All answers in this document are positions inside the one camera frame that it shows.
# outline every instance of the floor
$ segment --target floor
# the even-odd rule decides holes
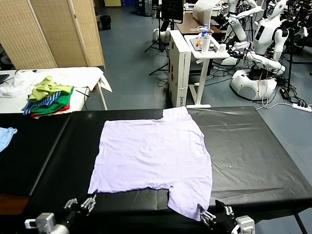
[[[170,108],[166,98],[165,79],[167,73],[159,72],[154,76],[148,74],[167,62],[166,55],[157,50],[144,50],[151,44],[153,29],[157,21],[152,23],[150,17],[136,15],[131,7],[103,8],[101,15],[110,15],[111,30],[101,31],[100,37],[104,50],[106,70],[104,72],[113,92],[104,91],[108,109],[148,109]],[[294,60],[311,60],[312,53],[304,51]],[[294,65],[292,85],[297,88],[298,95],[308,103],[312,103],[312,76],[309,65]],[[221,81],[228,77],[215,77],[207,82]],[[190,82],[198,81],[199,76],[191,76]],[[238,97],[229,88],[230,80],[206,86],[202,103],[220,106],[250,106],[259,104]],[[277,93],[271,105],[284,102]],[[193,104],[188,94],[187,104]],[[85,109],[100,110],[101,105],[95,94],[87,100]],[[260,115],[270,129],[288,151],[298,168],[312,185],[312,114],[299,111],[290,106],[278,105],[272,109],[259,110]],[[312,233],[312,209],[300,213],[300,217],[308,231]],[[256,225],[257,234],[299,234],[300,229],[293,216],[274,220],[261,221]]]

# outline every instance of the black table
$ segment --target black table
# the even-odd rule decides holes
[[[32,194],[69,117],[32,119],[22,114],[0,115],[0,127],[18,130],[0,153],[0,194]]]
[[[204,133],[212,159],[211,212],[215,199],[231,205],[236,215],[250,215],[255,220],[292,215],[312,207],[311,185],[254,107],[188,111]],[[72,113],[24,211],[25,217],[41,212],[60,214],[68,199],[87,192],[106,120],[161,116],[162,110]],[[202,229],[200,223],[169,209],[167,201],[167,190],[99,194],[85,224],[89,232],[90,227],[103,225],[104,230],[116,225],[120,229]]]

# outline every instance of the white box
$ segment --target white box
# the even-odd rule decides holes
[[[191,49],[178,30],[170,31],[168,90],[174,107],[185,106]]]

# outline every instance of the green shirt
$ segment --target green shirt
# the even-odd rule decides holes
[[[74,88],[72,86],[69,93],[62,91],[59,98],[53,102],[53,104],[49,107],[47,106],[41,106],[41,107],[35,107],[31,109],[30,113],[36,114],[36,115],[46,115],[50,113],[54,113],[60,109],[62,109],[64,106],[67,106],[70,102],[70,96],[73,93]]]

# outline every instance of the blue cloth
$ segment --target blue cloth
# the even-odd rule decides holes
[[[17,131],[15,128],[0,128],[0,152],[9,145],[13,134]]]
[[[26,106],[22,109],[22,111],[24,111],[24,115],[29,115],[31,112],[31,109],[35,108],[35,107],[41,107],[41,106],[51,106],[52,103],[57,100],[59,98],[61,94],[60,92],[55,92],[52,96],[46,97],[40,101],[28,101],[28,103],[26,104]]]

